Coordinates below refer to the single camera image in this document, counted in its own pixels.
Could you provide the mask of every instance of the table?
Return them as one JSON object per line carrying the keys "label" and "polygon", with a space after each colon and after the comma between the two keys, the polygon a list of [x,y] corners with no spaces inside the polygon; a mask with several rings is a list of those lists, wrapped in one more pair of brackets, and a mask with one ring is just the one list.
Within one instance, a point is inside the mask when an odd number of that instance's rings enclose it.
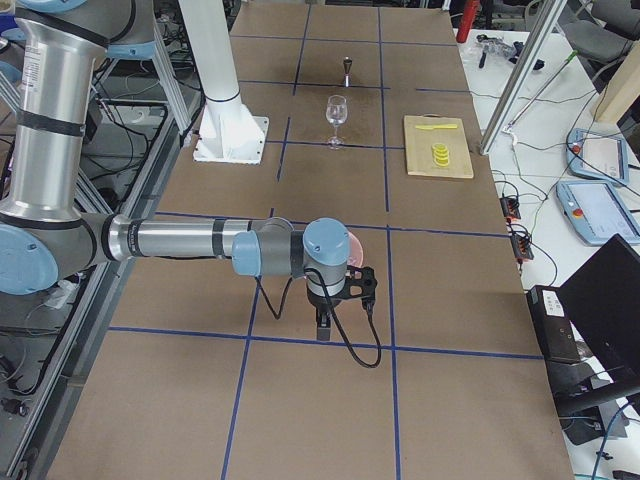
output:
{"label": "table", "polygon": [[[157,217],[344,221],[380,280],[382,364],[315,341],[301,282],[275,321],[228,262],[141,260],[48,478],[570,478],[488,159],[471,181],[405,174],[405,114],[480,139],[447,14],[249,3],[232,44],[243,100],[270,118],[263,161],[184,150]],[[338,314],[372,356],[359,304]]]}
{"label": "table", "polygon": [[[506,43],[514,41],[525,42],[528,36],[526,32],[495,32],[472,30],[469,39],[465,44],[459,46],[459,51],[464,65],[469,90],[474,95],[474,105],[478,114],[478,121],[482,130],[486,127],[497,105],[495,98],[481,95],[500,95],[506,81],[511,74],[513,65],[506,59],[497,56],[489,56],[485,67],[479,69],[481,50],[475,45],[475,38],[478,34],[495,36],[499,33],[504,37]],[[522,96],[535,94],[546,78],[555,72],[565,58],[571,53],[571,47],[566,39],[558,33],[552,34],[543,47],[541,58],[545,60],[546,66],[543,70],[533,72],[522,92]],[[594,131],[606,134],[619,132],[615,125],[598,124],[592,125],[593,116],[590,111],[591,105],[597,101],[597,95],[593,91],[588,75],[581,64],[573,61],[554,81],[549,89],[542,95],[543,99],[563,101],[565,99],[576,98],[568,102],[553,104],[547,102],[536,102],[534,106],[518,122],[515,132],[519,141],[529,143],[537,147],[547,147],[556,144],[563,144],[565,137],[585,105],[587,108],[580,116],[577,127],[591,128]],[[527,100],[522,99],[513,108],[513,115],[524,106]],[[570,277],[595,251],[597,247],[585,245],[576,235],[561,210],[561,206],[555,196],[552,187],[561,178],[573,178],[566,170],[566,156],[564,145],[557,145],[545,151],[537,151],[525,146],[516,146],[516,157],[511,146],[511,138],[507,135],[498,137],[498,141],[490,152],[491,167],[494,169],[494,178],[497,182],[507,180],[513,183],[520,193],[528,194],[522,198],[520,208],[522,221],[519,222],[529,230],[534,230],[534,242],[536,245],[548,252],[557,264],[557,275],[551,261],[539,250],[534,250],[536,258],[532,262],[524,265],[522,270],[522,285],[525,289],[533,285],[546,285],[556,277],[554,285],[561,285]],[[629,150],[631,163],[638,165],[638,161],[631,150]],[[636,191],[640,189],[640,173],[632,170],[630,186]],[[498,194],[503,191],[502,183],[497,183]],[[534,186],[537,186],[544,193],[551,191],[549,200],[542,204],[531,194],[542,196]],[[510,186],[504,189],[506,195],[514,193]],[[625,204],[629,209],[640,208],[640,198],[633,195],[626,189],[618,189]],[[603,368],[596,359],[589,360],[589,364],[596,372]],[[603,378],[610,380],[606,374]],[[629,408],[625,414],[637,418],[635,412]],[[606,451],[613,455],[610,461],[600,463],[599,475],[611,477],[611,471],[620,469],[631,472],[640,472],[640,424],[632,422],[628,427],[629,438],[607,443]],[[567,448],[571,457],[574,472],[591,474],[595,461],[594,452],[600,447],[601,439],[594,440],[585,445],[576,447],[567,441]]]}

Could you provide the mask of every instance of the white table surface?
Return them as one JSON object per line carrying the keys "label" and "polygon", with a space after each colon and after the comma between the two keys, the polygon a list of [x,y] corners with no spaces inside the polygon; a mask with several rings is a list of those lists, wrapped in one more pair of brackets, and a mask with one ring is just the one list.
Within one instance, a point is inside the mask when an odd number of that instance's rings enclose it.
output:
{"label": "white table surface", "polygon": [[[499,36],[506,43],[514,41],[526,41],[527,32],[502,32],[472,30],[465,44],[458,46],[464,66],[469,89],[474,96],[474,106],[480,128],[485,130],[491,115],[498,103],[497,98],[480,95],[499,96],[507,83],[514,65],[507,59],[497,55],[487,56],[484,68],[479,68],[481,49],[477,46],[476,36],[485,33],[490,37]],[[562,62],[571,53],[571,47],[561,34],[552,34],[546,41],[540,58],[545,61],[545,67],[532,72],[527,79],[525,88],[520,95],[533,96],[550,75],[560,68]],[[543,99],[561,101],[580,97],[588,92],[594,92],[593,86],[577,59],[573,60],[563,72],[554,80],[550,87],[543,93]],[[576,127],[591,128],[591,131],[605,134],[619,132],[615,125],[593,123],[590,106],[595,103],[598,95],[588,93],[580,99],[567,101],[561,104],[535,102],[517,123],[514,131],[519,142],[526,142],[536,147],[547,147],[558,143],[564,143],[567,133],[571,130],[576,118],[587,102],[589,106],[580,115]],[[526,99],[516,102],[511,115],[513,118],[520,108],[526,104]],[[522,220],[518,223],[531,230],[534,225],[536,210],[539,209],[536,226],[533,230],[533,242],[544,249],[556,262],[558,267],[557,278],[554,285],[561,285],[570,277],[591,255],[597,247],[586,245],[575,233],[573,227],[562,213],[560,204],[555,195],[555,183],[560,178],[576,178],[566,172],[566,153],[563,145],[540,152],[523,145],[515,147],[517,164],[513,152],[511,137],[500,134],[489,156],[494,170],[496,181],[507,180],[513,183],[522,194],[536,194],[542,197],[542,193],[536,190],[529,182],[544,192],[549,192],[549,199],[540,207],[540,201],[533,195],[524,195],[520,198],[520,213]],[[633,152],[629,151],[630,163],[638,164]],[[640,191],[640,171],[631,170],[630,186]],[[505,195],[515,193],[513,187],[497,183],[498,194]],[[640,209],[640,198],[626,189],[618,189],[622,199],[629,209]],[[533,285],[548,285],[551,283],[555,269],[552,262],[540,251],[534,249],[533,261],[523,265],[522,285],[529,289]],[[597,360],[589,361],[595,371],[601,370]],[[625,414],[637,418],[635,412],[628,408]],[[613,478],[612,470],[627,470],[640,474],[640,424],[631,422],[627,428],[629,438],[609,440],[605,451],[613,455],[613,459],[601,460],[598,475]],[[600,448],[601,439],[597,439],[581,446],[572,445],[566,440],[567,449],[571,458],[574,472],[577,474],[591,474],[596,459],[595,452]]]}

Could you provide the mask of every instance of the computer monitor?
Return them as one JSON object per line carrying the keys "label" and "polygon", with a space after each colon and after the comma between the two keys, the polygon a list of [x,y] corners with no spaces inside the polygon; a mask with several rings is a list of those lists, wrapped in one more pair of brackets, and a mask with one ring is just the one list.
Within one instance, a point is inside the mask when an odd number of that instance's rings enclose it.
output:
{"label": "computer monitor", "polygon": [[626,396],[636,401],[634,408],[640,413],[640,255],[615,235],[564,282],[557,295],[614,380],[604,389],[565,400],[564,412]]}

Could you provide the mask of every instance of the white support stand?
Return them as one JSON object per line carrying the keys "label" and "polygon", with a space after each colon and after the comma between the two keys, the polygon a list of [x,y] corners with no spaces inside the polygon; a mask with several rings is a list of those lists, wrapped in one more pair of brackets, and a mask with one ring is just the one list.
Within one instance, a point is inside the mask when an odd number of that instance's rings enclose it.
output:
{"label": "white support stand", "polygon": [[269,119],[243,105],[222,0],[180,0],[207,96],[194,160],[258,164]]}

